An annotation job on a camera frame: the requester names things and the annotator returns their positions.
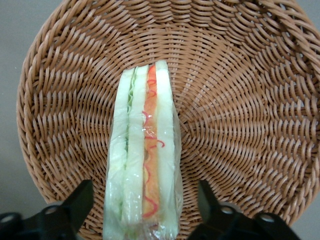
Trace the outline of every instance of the wicker basket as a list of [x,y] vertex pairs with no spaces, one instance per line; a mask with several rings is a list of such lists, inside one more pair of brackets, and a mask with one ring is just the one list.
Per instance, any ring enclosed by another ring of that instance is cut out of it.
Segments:
[[293,0],[65,0],[23,64],[27,168],[47,202],[92,179],[80,232],[101,239],[121,72],[166,59],[182,134],[178,239],[201,221],[200,179],[249,217],[267,211],[292,224],[319,190],[319,39]]

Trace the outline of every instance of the plastic wrap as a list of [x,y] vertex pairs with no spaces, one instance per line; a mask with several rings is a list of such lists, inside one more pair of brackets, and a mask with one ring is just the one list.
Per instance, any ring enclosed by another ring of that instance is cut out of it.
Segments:
[[181,133],[168,66],[125,70],[107,159],[104,240],[174,240],[183,207]]

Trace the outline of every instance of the black clamp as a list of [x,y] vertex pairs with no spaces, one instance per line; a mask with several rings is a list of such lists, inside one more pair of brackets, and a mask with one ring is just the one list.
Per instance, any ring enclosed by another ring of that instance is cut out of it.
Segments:
[[22,220],[19,213],[0,214],[0,240],[76,240],[94,205],[91,180],[84,180],[61,204]]
[[218,202],[207,181],[198,185],[198,207],[203,220],[188,240],[300,240],[273,213],[260,212],[253,219]]

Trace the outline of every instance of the gray background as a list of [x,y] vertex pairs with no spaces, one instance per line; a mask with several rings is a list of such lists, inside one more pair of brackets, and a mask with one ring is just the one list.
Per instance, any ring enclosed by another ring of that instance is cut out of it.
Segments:
[[[298,1],[320,30],[318,0]],[[0,0],[0,213],[29,217],[46,206],[24,163],[16,124],[17,87],[26,53],[59,0]],[[320,197],[293,225],[303,240],[320,239]]]

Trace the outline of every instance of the woven basket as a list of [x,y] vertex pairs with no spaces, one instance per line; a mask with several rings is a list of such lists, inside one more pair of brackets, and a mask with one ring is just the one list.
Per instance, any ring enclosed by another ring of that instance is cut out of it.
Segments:
[[124,69],[165,59],[178,111],[184,206],[198,180],[245,215],[292,224],[320,182],[320,34],[293,0],[65,0],[31,45],[18,88],[27,168],[47,202],[83,179],[101,239],[108,141]]

